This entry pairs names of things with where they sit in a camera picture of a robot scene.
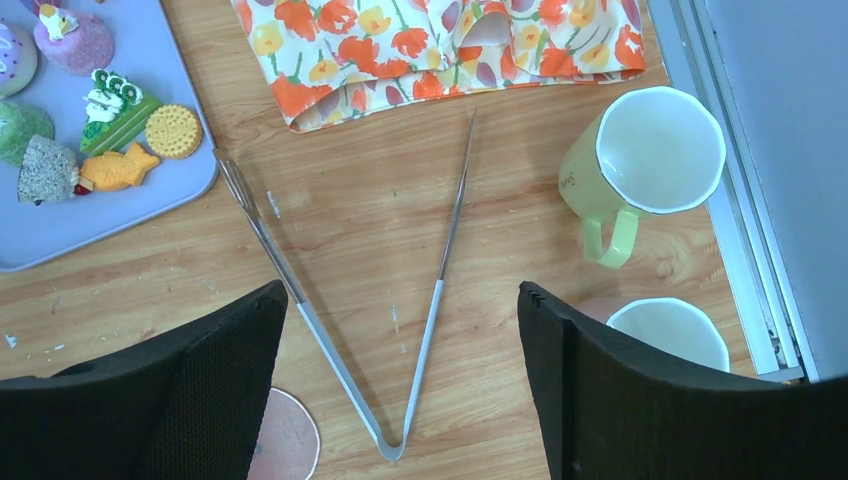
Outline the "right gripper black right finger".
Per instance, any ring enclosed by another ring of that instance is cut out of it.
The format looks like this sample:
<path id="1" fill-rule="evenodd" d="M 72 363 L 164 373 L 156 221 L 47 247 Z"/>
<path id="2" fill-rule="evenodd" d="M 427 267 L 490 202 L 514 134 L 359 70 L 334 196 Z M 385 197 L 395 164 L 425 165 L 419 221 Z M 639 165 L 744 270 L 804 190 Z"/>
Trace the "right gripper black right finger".
<path id="1" fill-rule="evenodd" d="M 525 281 L 517 320 L 554 479 L 843 479 L 847 381 L 786 385 L 672 356 Z"/>

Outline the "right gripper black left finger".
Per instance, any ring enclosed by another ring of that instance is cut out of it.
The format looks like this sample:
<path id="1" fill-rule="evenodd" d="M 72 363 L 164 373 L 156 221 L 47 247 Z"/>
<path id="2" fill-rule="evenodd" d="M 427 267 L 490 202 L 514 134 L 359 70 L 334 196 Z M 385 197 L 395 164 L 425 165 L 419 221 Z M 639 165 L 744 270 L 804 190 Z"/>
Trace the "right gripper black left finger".
<path id="1" fill-rule="evenodd" d="M 5 479 L 244 479 L 288 296 L 225 307 L 50 377 L 1 384 Z"/>

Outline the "metal serving tongs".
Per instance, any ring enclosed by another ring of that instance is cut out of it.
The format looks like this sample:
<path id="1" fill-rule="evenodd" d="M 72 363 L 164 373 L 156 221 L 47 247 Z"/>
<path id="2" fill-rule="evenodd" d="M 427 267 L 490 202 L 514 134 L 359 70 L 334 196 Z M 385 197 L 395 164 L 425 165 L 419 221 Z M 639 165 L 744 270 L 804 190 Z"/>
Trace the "metal serving tongs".
<path id="1" fill-rule="evenodd" d="M 453 241 L 457 231 L 458 223 L 461 216 L 461 209 L 464 201 L 464 194 L 467 185 L 467 177 L 472 156 L 472 145 L 474 139 L 474 130 L 476 126 L 477 115 L 473 114 L 468 126 L 468 133 L 464 147 L 463 167 L 458 182 L 456 198 L 452 211 L 452 218 L 445 242 L 444 252 L 441 258 L 438 277 L 435 283 L 433 295 L 430 301 L 428 316 L 424 327 L 423 337 L 421 340 L 416 368 L 413 375 L 410 394 L 407 402 L 407 407 L 404 416 L 403 434 L 401 442 L 392 446 L 384 438 L 381 427 L 376 419 L 375 414 L 369 407 L 361 389 L 354 380 L 351 372 L 347 368 L 344 360 L 339 354 L 334 345 L 329 333 L 325 329 L 322 321 L 319 318 L 312 303 L 307 298 L 305 290 L 300 284 L 294 273 L 293 268 L 286 260 L 277 242 L 274 240 L 269 227 L 263 220 L 260 211 L 256 205 L 254 195 L 247 183 L 246 177 L 241 172 L 237 163 L 231 156 L 220 148 L 213 148 L 212 152 L 217 162 L 218 168 L 223 175 L 223 178 L 232 193 L 233 197 L 238 202 L 241 210 L 245 214 L 252 230 L 257 236 L 260 245 L 267 253 L 272 265 L 276 269 L 283 285 L 288 293 L 293 295 L 297 309 L 305 320 L 309 330 L 312 332 L 320 349 L 327 358 L 330 366 L 335 372 L 340 384 L 345 390 L 348 398 L 356 409 L 360 419 L 362 420 L 366 430 L 373 439 L 377 450 L 381 456 L 389 461 L 396 462 L 404 454 L 408 441 L 411 427 L 414 423 L 414 417 L 417 409 L 420 390 L 423 383 L 423 377 L 426 370 L 431 341 L 435 333 L 436 320 L 438 317 L 443 289 L 445 284 L 445 274 L 449 264 L 449 257 L 453 246 Z"/>

